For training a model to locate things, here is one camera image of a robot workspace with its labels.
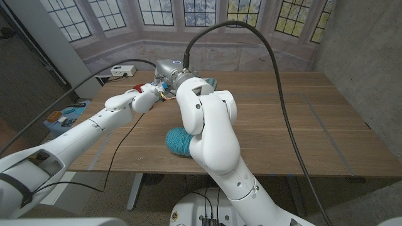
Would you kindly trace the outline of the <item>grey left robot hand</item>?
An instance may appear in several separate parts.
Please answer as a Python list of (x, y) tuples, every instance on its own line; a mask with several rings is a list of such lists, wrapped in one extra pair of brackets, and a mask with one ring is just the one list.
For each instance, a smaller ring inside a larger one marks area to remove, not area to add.
[(170, 92), (170, 87), (166, 82), (160, 82), (156, 85), (157, 92), (167, 95)]

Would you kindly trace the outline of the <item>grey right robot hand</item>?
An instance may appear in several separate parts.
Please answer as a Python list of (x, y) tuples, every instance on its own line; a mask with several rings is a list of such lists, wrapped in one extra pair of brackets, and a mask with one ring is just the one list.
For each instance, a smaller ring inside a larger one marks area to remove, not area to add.
[(155, 84), (166, 83), (170, 89), (177, 89), (192, 74), (183, 68), (182, 62), (178, 60), (157, 60), (154, 75)]

